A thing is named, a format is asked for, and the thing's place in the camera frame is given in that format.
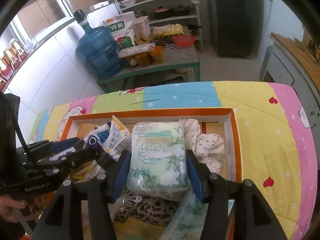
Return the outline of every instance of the black pot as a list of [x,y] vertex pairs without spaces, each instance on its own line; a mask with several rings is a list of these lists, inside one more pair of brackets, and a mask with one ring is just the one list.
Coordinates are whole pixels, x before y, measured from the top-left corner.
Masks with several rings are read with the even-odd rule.
[[171,11],[168,8],[163,8],[160,6],[158,9],[153,11],[155,18],[157,20],[165,19],[171,17]]
[[173,8],[171,9],[172,15],[173,16],[185,16],[185,15],[189,15],[189,13],[191,12],[193,6],[181,6],[179,5],[178,8]]

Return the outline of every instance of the wet wipes package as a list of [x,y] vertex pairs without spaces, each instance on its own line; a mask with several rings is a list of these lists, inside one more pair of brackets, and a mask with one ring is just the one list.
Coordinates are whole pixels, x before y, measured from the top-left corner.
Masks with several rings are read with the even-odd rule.
[[178,201],[188,189],[183,122],[140,122],[132,130],[127,187],[139,195]]

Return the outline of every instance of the orange lid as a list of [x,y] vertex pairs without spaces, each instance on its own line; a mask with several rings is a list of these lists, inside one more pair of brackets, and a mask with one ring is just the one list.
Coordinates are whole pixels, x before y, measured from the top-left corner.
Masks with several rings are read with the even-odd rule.
[[159,54],[163,52],[163,47],[162,46],[155,46],[155,48],[153,49],[153,51],[150,52],[151,55],[154,54]]
[[148,57],[148,53],[141,53],[141,54],[135,55],[135,57],[137,58]]

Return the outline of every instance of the red colander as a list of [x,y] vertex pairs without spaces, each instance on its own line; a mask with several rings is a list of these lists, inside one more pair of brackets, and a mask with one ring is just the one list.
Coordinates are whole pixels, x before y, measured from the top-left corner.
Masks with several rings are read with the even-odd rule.
[[191,35],[179,35],[175,36],[173,38],[173,41],[179,46],[179,47],[190,47],[195,43],[196,38]]

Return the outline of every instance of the jar with orange lid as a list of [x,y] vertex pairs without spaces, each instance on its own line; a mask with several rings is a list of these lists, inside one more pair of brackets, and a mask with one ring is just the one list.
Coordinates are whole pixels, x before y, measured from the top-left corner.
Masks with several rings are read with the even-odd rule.
[[147,67],[151,65],[151,59],[149,53],[141,53],[135,55],[140,67]]
[[150,52],[150,56],[154,64],[162,64],[165,62],[164,49],[162,46],[155,46],[154,50]]

